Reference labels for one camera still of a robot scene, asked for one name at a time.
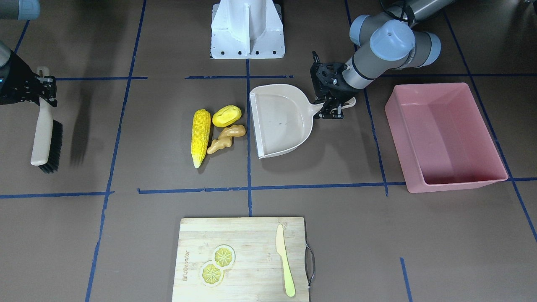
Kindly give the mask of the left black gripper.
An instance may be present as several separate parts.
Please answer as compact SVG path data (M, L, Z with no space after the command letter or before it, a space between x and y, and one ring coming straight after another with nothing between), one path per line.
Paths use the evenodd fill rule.
M343 75L336 71L328 71L329 79L327 84L329 87L328 99L321 100L316 98L314 105L322 105L317 113L314 114L314 119L343 119L343 106L352 97L359 94L359 89L355 89L345 82Z

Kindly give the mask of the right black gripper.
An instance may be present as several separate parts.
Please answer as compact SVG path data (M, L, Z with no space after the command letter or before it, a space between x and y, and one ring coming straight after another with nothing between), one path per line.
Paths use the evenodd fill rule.
M52 108L57 107L56 77L38 76L37 94L31 90L36 83L36 74L13 50L9 59L0 68L0 104L8 105L18 102L46 102Z

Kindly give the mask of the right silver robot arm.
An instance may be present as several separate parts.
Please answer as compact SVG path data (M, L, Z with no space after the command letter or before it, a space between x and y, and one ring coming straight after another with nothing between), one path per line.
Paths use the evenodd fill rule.
M38 0L2 0L2 20L35 20L41 13ZM46 102L57 107L56 78L47 67L40 66L37 71L3 41L0 43L0 103L1 105L19 102L32 102L36 105Z

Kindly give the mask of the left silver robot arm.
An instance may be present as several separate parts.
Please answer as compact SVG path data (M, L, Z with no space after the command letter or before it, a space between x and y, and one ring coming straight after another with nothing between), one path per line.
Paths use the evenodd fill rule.
M398 0L377 15L360 15L350 26L357 46L346 62L322 63L313 52L310 76L320 105L315 119L343 119L351 99L388 70L431 65L441 53L441 41L414 25L433 17L450 0Z

